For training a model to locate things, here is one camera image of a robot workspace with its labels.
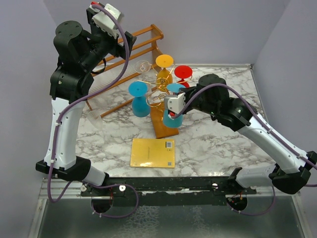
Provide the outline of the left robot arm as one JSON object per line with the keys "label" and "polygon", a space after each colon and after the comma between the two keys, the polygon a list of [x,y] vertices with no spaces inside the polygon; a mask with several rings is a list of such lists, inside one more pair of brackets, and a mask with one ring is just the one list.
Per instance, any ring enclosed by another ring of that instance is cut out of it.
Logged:
{"label": "left robot arm", "polygon": [[57,68],[50,78],[53,119],[50,142],[36,170],[65,181],[92,184],[97,195],[109,191],[107,174],[75,153],[79,120],[94,81],[95,68],[107,55],[128,60],[136,37],[120,27],[124,15],[110,4],[91,3],[86,10],[91,30],[77,21],[59,24],[53,44]]}

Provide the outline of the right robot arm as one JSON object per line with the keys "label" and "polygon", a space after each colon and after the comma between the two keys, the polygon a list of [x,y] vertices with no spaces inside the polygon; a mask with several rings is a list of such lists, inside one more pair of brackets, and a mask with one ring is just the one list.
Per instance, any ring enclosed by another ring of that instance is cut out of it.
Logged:
{"label": "right robot arm", "polygon": [[212,120],[248,138],[274,160],[274,165],[268,167],[236,169],[227,182],[231,193],[238,194],[252,186],[274,186],[295,194],[303,187],[311,187],[311,169],[317,167],[316,152],[306,152],[288,141],[224,79],[207,74],[196,86],[182,92],[185,112],[209,114]]}

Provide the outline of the red wine glass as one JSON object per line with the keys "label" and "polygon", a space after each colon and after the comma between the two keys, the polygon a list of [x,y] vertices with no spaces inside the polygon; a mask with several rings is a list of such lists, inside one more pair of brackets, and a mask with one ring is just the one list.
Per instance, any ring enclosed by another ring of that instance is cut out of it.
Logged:
{"label": "red wine glass", "polygon": [[191,67],[187,65],[179,65],[175,68],[174,74],[179,80],[177,81],[178,84],[183,85],[185,88],[189,88],[190,85],[186,79],[191,80],[193,75],[193,70]]}

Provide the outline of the blue wine glass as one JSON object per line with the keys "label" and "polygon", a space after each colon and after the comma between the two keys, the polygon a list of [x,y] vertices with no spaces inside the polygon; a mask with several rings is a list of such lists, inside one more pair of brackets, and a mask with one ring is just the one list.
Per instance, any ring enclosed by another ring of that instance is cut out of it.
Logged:
{"label": "blue wine glass", "polygon": [[181,92],[181,88],[185,88],[185,86],[177,83],[169,84],[167,90],[172,94],[164,96],[163,124],[170,128],[178,128],[183,122],[182,114],[174,119],[185,106],[185,96]]}
{"label": "blue wine glass", "polygon": [[148,87],[142,81],[135,81],[130,84],[128,92],[133,96],[132,111],[139,118],[146,117],[150,113],[150,106],[146,102]]}

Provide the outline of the ribbed clear wine glass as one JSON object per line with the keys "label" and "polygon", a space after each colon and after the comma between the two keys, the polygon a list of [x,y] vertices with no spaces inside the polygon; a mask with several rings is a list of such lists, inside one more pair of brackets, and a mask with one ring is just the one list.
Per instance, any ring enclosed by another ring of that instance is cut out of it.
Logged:
{"label": "ribbed clear wine glass", "polygon": [[98,130],[103,128],[103,120],[100,116],[100,113],[96,110],[90,111],[87,114],[88,121]]}

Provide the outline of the yellow wine glass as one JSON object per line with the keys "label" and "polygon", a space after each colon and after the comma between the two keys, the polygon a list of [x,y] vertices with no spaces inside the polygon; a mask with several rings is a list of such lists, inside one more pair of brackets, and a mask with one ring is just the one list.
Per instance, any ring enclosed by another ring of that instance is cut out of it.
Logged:
{"label": "yellow wine glass", "polygon": [[167,69],[174,64],[174,59],[170,55],[160,55],[156,58],[156,64],[161,70],[157,73],[158,84],[170,84],[173,83],[171,72]]}

